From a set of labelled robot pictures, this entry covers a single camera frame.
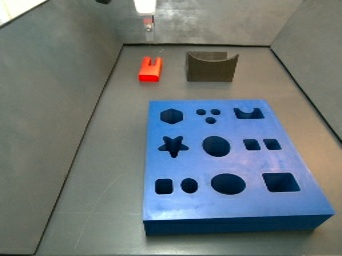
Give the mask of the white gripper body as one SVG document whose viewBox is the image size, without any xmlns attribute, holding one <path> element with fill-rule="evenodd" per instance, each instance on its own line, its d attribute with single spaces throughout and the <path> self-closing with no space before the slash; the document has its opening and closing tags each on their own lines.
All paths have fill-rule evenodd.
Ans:
<svg viewBox="0 0 342 256">
<path fill-rule="evenodd" d="M 156 10 L 156 0 L 133 0 L 136 12 L 140 15 L 152 15 Z"/>
</svg>

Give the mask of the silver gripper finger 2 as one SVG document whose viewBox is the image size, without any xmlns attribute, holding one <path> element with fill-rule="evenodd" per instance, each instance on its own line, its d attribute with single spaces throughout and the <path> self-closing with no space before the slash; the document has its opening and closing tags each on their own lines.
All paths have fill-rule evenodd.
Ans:
<svg viewBox="0 0 342 256">
<path fill-rule="evenodd" d="M 153 15 L 145 16 L 143 18 L 143 24 L 144 24 L 144 32 L 145 32 L 145 40 L 153 41 Z"/>
</svg>

